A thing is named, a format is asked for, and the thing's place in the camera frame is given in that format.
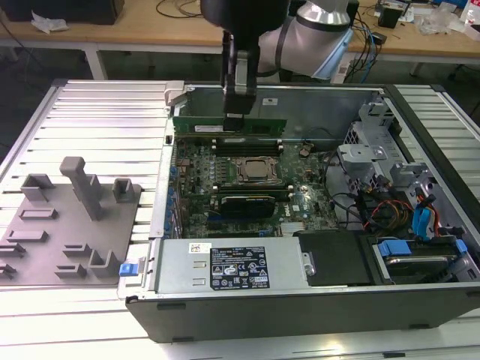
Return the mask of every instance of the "motherboard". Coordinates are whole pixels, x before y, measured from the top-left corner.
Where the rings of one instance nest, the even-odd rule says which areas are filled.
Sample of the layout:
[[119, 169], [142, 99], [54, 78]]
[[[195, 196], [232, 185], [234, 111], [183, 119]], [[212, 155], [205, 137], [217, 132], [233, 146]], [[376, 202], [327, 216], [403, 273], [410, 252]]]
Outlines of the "motherboard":
[[180, 139], [175, 184], [181, 236], [291, 236], [337, 228], [321, 182], [323, 155], [302, 141], [239, 146]]

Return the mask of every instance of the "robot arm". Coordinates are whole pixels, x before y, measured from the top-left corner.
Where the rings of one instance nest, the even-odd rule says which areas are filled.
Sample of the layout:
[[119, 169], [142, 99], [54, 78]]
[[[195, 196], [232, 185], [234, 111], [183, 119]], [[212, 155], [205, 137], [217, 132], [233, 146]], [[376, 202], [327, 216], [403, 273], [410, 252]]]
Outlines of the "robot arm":
[[201, 0], [202, 14], [223, 28], [223, 113], [226, 131], [243, 127], [257, 96], [260, 35], [279, 28], [290, 0]]
[[348, 0], [307, 1], [295, 19], [286, 18], [289, 4], [290, 0], [201, 0], [205, 19], [224, 30], [225, 131], [243, 128], [257, 96], [258, 72], [282, 67], [329, 78], [338, 66], [352, 36]]
[[330, 79], [353, 35], [348, 0], [310, 0], [295, 17], [260, 38], [259, 74], [280, 68], [318, 79]]

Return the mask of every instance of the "power supply label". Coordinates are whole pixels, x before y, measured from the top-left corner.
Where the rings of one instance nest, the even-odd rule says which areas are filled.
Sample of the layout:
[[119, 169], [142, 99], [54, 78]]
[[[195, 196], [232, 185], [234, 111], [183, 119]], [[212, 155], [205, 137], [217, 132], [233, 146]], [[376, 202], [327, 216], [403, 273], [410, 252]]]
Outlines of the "power supply label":
[[269, 269], [264, 247], [210, 249], [213, 290], [268, 289]]

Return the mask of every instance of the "blue cable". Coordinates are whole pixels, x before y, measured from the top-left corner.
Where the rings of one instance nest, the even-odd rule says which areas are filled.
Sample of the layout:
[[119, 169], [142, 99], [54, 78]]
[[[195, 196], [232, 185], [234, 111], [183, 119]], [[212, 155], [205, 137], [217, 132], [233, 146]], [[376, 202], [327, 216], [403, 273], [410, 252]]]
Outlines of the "blue cable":
[[[370, 41], [372, 42], [371, 49], [375, 49], [375, 42], [374, 42], [374, 36], [372, 35], [371, 31], [369, 29], [365, 29], [368, 34], [370, 35]], [[367, 64], [367, 70], [364, 72], [363, 77], [360, 80], [360, 83], [363, 84], [365, 80], [367, 79], [368, 74], [370, 73], [370, 69], [372, 67], [372, 64], [374, 62], [374, 57], [372, 56], [370, 60], [368, 61]]]
[[[370, 41], [371, 41], [371, 43], [372, 43], [372, 46], [370, 47], [370, 51], [368, 52], [368, 55], [367, 55], [367, 56], [369, 56], [369, 55], [371, 54], [371, 50], [372, 50], [372, 49], [375, 49], [374, 36], [372, 35], [372, 33], [371, 33], [371, 31], [370, 31], [369, 28], [365, 28], [365, 27], [363, 27], [363, 26], [356, 26], [356, 25], [354, 25], [353, 28], [360, 29], [360, 30], [368, 33], [368, 36], [370, 37]], [[364, 72], [364, 74], [363, 74], [363, 77], [362, 77], [361, 80], [360, 80], [360, 83], [361, 83], [361, 84], [363, 84], [363, 83], [365, 82], [365, 80], [367, 79], [367, 76], [368, 76], [368, 74], [370, 73], [370, 69], [371, 69], [371, 67], [372, 67], [373, 62], [374, 62], [374, 57], [372, 56], [372, 57], [370, 57], [370, 58], [368, 59], [367, 70], [365, 70], [365, 72]]]

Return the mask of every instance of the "gray floor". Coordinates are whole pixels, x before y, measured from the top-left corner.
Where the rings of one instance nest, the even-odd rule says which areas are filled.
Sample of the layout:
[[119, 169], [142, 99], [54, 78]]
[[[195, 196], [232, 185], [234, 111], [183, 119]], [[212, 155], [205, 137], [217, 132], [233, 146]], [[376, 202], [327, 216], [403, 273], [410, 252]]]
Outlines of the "gray floor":
[[[19, 51], [17, 63], [0, 61], [0, 159], [30, 119], [52, 79], [92, 78], [80, 51], [36, 49], [34, 56], [45, 69], [25, 51]], [[219, 55], [198, 54], [103, 52], [103, 59], [113, 80], [218, 81], [221, 64]], [[418, 77], [409, 75], [411, 66], [404, 62], [378, 61], [366, 83], [440, 84], [467, 113], [480, 101], [480, 67], [463, 68], [452, 81], [447, 77], [455, 69], [454, 64], [426, 64]], [[361, 73], [356, 74], [352, 83], [361, 78]], [[295, 76], [294, 80], [313, 81], [301, 76]], [[480, 109], [472, 117], [480, 123]]]

